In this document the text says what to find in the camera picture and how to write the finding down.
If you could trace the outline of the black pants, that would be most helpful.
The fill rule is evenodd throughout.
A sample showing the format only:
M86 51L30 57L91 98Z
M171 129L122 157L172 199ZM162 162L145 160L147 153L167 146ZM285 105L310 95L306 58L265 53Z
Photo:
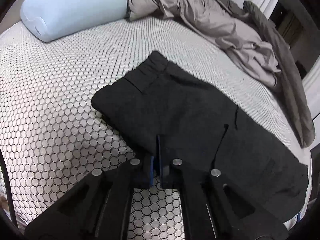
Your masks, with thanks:
M154 51L91 101L136 153L165 152L194 169L219 169L282 222L302 209L308 169L214 86Z

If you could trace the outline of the white mesh mattress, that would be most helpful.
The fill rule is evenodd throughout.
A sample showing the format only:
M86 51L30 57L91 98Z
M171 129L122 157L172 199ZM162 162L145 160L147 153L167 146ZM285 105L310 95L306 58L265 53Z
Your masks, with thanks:
M227 95L310 166L271 91L219 48L173 20L119 20L44 43L18 22L1 35L1 151L15 211L26 223L95 168L133 157L91 106L152 51Z

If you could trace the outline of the grey crumpled sheet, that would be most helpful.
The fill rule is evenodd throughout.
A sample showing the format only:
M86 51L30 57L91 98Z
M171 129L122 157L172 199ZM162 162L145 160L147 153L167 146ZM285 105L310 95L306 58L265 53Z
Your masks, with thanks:
M230 0L127 0L129 19L156 11L163 18L179 18L188 28L223 50L246 74L269 88L277 85L280 72L272 45Z

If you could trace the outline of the light blue pillow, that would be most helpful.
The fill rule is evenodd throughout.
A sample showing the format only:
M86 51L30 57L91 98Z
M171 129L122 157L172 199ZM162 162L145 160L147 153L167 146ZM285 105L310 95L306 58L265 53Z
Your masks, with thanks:
M43 42L127 17L127 0L24 0L20 18Z

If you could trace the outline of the dark green duvet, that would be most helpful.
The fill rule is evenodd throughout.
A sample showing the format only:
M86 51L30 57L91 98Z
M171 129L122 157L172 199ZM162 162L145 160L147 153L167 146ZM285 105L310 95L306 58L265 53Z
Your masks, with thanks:
M243 8L240 8L232 0L215 1L231 16L253 27L264 41L272 45L281 70L278 81L280 82L285 109L291 124L294 126L294 131L301 147L311 146L316 137L315 127L300 73L289 46L252 1L244 1Z

